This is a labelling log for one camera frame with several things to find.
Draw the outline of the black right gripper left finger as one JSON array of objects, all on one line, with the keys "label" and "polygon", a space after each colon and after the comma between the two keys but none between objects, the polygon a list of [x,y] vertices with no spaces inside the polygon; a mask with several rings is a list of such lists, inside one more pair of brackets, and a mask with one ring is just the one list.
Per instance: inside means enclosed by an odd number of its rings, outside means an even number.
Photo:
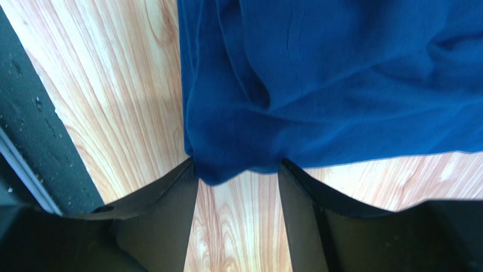
[{"label": "black right gripper left finger", "polygon": [[90,214],[1,207],[2,271],[183,271],[198,191],[188,159]]}]

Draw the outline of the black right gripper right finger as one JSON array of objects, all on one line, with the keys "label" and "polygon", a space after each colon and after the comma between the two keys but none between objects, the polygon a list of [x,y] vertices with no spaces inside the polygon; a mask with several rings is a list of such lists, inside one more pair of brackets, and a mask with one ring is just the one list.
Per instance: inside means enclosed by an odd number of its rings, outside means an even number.
[{"label": "black right gripper right finger", "polygon": [[287,159],[278,183],[294,271],[482,270],[481,201],[426,201],[391,212]]}]

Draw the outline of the navy blue t shirt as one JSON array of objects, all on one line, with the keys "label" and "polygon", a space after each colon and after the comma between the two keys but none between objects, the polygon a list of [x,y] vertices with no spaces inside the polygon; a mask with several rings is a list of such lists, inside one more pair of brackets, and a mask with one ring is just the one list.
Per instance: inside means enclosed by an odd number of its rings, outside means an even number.
[{"label": "navy blue t shirt", "polygon": [[221,184],[482,150],[481,1],[178,1],[184,144]]}]

